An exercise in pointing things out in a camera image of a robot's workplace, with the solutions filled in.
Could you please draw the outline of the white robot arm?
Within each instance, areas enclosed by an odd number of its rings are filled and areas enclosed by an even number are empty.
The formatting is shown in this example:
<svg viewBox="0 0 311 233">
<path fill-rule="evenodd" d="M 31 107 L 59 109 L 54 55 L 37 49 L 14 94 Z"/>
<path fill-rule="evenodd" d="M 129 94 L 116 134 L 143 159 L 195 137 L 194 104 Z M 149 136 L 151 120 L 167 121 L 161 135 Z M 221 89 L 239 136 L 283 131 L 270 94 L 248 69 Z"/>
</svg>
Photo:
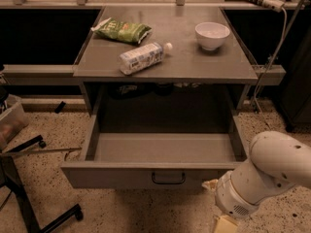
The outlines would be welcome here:
<svg viewBox="0 0 311 233">
<path fill-rule="evenodd" d="M 222 211 L 213 233 L 236 233 L 238 221 L 256 212 L 261 202 L 297 185 L 311 188 L 311 147 L 277 131 L 259 133 L 250 143 L 247 160 L 202 184 L 215 194 Z"/>
</svg>

